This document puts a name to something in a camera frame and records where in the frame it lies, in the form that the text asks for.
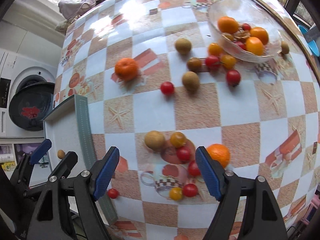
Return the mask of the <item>red cherry tomato bottom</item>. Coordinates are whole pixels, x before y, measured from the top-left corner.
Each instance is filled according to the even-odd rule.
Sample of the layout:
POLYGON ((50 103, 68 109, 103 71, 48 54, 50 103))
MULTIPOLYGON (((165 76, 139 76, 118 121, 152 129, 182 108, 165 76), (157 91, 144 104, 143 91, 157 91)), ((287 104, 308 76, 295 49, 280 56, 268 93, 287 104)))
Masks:
POLYGON ((198 194, 198 188, 195 184, 186 184, 182 189, 182 193, 185 197, 195 197, 198 194))

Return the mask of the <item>orange tangerine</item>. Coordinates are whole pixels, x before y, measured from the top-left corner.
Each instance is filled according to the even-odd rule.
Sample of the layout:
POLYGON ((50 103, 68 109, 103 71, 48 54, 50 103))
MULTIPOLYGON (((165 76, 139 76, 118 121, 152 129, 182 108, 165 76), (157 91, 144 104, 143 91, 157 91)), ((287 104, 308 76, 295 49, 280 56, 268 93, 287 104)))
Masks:
POLYGON ((231 154, 229 149, 222 144, 212 144, 206 148, 210 157, 218 161, 223 168, 226 168, 230 162, 231 154))
POLYGON ((123 81, 131 81, 138 75, 138 64, 132 58, 120 59, 114 67, 116 76, 123 81))

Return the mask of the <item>yellow cherry tomato bottom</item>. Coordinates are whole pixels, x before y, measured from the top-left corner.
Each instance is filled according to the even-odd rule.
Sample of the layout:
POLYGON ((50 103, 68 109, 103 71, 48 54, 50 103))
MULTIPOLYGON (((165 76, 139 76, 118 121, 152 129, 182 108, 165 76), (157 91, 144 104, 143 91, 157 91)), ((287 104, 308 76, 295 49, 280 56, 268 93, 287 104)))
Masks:
POLYGON ((173 187, 169 191, 169 197, 174 201, 179 201, 183 198, 183 191, 180 187, 173 187))

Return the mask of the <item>yellow cherry tomato lone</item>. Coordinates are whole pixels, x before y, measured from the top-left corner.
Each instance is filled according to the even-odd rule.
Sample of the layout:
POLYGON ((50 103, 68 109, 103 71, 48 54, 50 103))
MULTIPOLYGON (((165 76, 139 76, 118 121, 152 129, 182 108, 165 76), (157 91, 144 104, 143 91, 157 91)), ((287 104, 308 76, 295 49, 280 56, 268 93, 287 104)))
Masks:
POLYGON ((172 135, 170 137, 170 143, 175 148, 180 148, 180 147, 184 146, 186 141, 187 141, 186 136, 181 132, 174 132, 174 133, 172 133, 172 135))

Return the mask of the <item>small red cherry tomato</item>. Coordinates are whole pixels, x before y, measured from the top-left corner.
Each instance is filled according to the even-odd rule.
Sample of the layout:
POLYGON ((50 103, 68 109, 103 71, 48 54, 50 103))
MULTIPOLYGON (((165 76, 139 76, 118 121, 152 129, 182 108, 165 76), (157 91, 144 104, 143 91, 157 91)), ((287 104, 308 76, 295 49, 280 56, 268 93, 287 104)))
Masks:
POLYGON ((174 94, 175 87, 171 82, 165 81, 161 84, 160 90, 164 95, 171 95, 174 94))

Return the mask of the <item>white tray with green rim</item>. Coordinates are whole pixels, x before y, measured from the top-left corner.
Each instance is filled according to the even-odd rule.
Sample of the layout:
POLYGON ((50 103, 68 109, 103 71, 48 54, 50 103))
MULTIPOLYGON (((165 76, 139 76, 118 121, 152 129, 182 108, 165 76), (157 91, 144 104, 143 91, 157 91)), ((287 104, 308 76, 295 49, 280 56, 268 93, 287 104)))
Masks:
POLYGON ((45 138, 52 142, 48 152, 51 169, 60 162, 59 150, 74 151, 78 155, 70 177, 89 170, 113 146, 105 139, 102 101, 89 103, 87 97, 70 96, 50 112, 43 124, 45 138))

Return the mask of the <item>crumpled white cloth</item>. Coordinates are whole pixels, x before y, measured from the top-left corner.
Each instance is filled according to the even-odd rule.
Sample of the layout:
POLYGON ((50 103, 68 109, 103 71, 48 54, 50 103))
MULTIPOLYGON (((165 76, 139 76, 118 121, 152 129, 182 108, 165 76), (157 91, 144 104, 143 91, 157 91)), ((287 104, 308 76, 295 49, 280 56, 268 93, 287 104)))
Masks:
POLYGON ((86 12, 91 10, 97 5, 97 2, 102 0, 80 0, 80 1, 70 1, 61 0, 58 3, 59 12, 65 18, 64 21, 60 22, 55 30, 60 33, 66 33, 68 27, 75 22, 80 16, 84 15, 86 12))

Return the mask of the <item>green-brown longan lower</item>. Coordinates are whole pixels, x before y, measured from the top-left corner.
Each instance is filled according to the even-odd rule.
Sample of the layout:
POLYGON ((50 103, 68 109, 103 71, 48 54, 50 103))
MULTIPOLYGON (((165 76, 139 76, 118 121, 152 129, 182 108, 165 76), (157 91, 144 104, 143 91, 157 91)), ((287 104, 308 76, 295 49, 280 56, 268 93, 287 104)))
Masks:
POLYGON ((195 72, 186 72, 182 76, 182 84, 188 91, 195 92, 200 87, 200 79, 195 72))

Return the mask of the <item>yellow cherry tomato cluster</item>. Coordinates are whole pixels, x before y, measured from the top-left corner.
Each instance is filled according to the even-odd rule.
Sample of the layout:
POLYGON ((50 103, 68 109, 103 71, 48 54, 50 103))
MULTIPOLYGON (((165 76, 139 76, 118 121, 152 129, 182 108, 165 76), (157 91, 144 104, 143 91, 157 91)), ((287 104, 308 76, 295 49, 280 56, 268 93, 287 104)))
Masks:
POLYGON ((236 64, 236 59, 232 55, 223 54, 220 56, 220 63, 226 69, 233 69, 236 64))

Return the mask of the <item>brown longan middle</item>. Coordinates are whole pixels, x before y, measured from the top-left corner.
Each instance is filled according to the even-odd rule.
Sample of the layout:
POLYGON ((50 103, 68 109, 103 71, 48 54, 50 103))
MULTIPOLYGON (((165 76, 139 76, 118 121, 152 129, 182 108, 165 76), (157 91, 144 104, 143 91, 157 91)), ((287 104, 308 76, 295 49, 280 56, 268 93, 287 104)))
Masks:
POLYGON ((191 72, 200 72, 202 69, 202 61, 199 58, 192 57, 187 61, 187 68, 191 72))

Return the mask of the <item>green-brown longan top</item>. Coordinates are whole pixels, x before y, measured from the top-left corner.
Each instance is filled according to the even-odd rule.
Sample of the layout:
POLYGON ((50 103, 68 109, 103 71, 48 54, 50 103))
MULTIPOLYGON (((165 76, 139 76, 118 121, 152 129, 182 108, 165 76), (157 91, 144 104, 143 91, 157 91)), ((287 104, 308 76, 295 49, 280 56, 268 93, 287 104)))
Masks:
POLYGON ((186 38, 179 38, 175 42, 175 49, 177 50, 178 53, 181 55, 187 55, 190 53, 192 49, 192 44, 191 42, 186 39, 186 38))

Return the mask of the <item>yellow cherry tomato upper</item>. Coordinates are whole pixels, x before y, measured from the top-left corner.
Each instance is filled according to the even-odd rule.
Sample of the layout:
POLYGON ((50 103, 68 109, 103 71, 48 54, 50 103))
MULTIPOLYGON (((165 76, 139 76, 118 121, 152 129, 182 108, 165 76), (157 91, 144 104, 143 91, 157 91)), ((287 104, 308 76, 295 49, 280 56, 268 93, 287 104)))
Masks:
POLYGON ((223 53, 223 49, 217 43, 211 43, 208 46, 208 55, 220 56, 223 53))

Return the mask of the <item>blue plastic basin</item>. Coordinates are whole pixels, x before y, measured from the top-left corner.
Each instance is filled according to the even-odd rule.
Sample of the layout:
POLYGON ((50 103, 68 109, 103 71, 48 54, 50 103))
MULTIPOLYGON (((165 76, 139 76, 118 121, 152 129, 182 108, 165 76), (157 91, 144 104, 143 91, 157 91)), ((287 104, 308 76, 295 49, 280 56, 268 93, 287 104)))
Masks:
POLYGON ((319 29, 315 24, 313 24, 309 29, 302 25, 298 25, 298 27, 303 34, 312 54, 315 57, 319 57, 319 47, 317 45, 317 40, 319 39, 319 29))

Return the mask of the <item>orange in bowl right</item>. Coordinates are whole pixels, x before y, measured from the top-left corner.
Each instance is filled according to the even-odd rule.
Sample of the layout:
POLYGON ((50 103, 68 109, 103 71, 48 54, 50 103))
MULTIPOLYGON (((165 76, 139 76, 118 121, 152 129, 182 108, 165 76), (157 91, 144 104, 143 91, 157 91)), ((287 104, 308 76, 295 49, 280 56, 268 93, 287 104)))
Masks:
POLYGON ((251 28, 250 31, 250 36, 251 37, 256 37, 258 38, 263 45, 267 45, 268 42, 269 42, 269 35, 268 35, 268 32, 262 28, 262 27, 254 27, 254 28, 251 28))

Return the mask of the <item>large orange in bowl left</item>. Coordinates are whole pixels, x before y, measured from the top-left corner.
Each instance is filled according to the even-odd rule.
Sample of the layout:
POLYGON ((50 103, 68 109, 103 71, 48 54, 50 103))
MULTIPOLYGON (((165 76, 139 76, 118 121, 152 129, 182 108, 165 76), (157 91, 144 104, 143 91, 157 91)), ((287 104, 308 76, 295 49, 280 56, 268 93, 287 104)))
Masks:
POLYGON ((234 18, 228 16, 219 18, 217 26, 222 33, 234 34, 239 30, 238 22, 234 18))

